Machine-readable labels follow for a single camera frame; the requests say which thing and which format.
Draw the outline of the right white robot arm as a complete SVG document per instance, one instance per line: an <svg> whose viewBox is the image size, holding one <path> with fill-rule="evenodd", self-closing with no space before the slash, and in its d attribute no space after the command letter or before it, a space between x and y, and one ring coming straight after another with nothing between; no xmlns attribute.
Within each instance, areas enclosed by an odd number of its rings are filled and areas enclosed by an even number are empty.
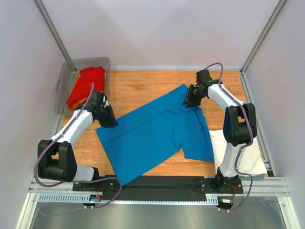
<svg viewBox="0 0 305 229"><path fill-rule="evenodd" d="M234 97L220 79L211 78L207 69L196 73L196 84L190 85L183 104L187 107L197 107L205 97L213 99L225 111L223 134L227 145L224 159L215 177L200 180L201 192L242 194L240 177L253 178L250 173L239 171L239 165L246 147L253 143L257 135L255 106Z"/></svg>

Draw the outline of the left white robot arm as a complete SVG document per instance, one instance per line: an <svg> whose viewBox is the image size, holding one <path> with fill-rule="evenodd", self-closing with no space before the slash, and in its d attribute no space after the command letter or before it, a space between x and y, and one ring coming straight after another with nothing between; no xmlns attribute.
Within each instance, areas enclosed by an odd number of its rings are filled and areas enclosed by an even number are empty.
<svg viewBox="0 0 305 229"><path fill-rule="evenodd" d="M40 186L49 187L41 182L41 179L49 179L55 181L51 187L65 182L83 183L89 191L96 191L100 187L98 169L78 165L73 151L83 132L96 120L105 128L118 125L107 95L91 91L56 135L38 143L34 179Z"/></svg>

